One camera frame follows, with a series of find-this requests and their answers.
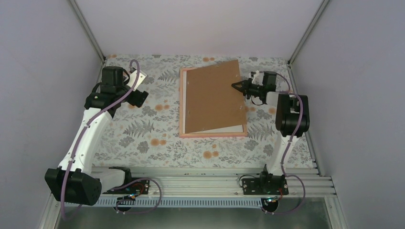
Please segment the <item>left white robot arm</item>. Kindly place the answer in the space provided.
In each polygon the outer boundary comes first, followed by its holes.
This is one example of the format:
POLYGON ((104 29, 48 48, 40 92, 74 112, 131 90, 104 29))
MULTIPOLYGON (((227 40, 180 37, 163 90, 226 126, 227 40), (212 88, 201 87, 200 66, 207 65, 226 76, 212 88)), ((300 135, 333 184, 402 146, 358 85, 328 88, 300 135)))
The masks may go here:
POLYGON ((101 81, 85 100, 81 125, 66 156, 57 168, 46 171, 44 179, 59 202, 94 205, 101 194, 116 188, 127 193, 133 187, 130 170, 109 167, 100 175, 92 175, 92 164, 102 134, 112 122, 122 103, 141 107, 149 95, 138 87, 147 78, 143 71, 108 66, 102 69, 101 81))

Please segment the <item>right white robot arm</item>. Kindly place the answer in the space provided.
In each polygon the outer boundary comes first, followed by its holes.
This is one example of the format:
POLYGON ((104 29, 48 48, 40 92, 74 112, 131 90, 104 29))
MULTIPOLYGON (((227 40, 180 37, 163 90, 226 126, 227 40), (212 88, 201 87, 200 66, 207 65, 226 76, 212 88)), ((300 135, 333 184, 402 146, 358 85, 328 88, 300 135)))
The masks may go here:
MULTIPOLYGON (((258 71, 251 72, 251 77, 232 83, 231 86, 241 92, 247 99, 259 98, 262 104, 267 104, 268 94, 276 91, 276 79, 286 77, 277 72, 263 71, 261 84, 255 84, 254 78, 258 71)), ((309 130, 309 102, 306 95, 291 92, 287 83, 287 90, 278 92, 275 125, 278 131, 275 147, 270 161, 264 166, 259 177, 256 178, 261 193, 286 193, 288 185, 285 163, 291 155, 292 149, 299 138, 309 130)))

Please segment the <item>brown cardboard backing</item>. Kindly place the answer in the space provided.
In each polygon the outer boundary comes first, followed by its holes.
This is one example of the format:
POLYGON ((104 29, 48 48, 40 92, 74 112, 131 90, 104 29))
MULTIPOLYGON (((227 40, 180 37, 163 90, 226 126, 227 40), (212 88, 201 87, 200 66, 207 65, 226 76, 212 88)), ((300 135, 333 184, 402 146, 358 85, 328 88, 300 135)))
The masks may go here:
POLYGON ((246 137, 238 60, 180 70, 180 137, 246 137))

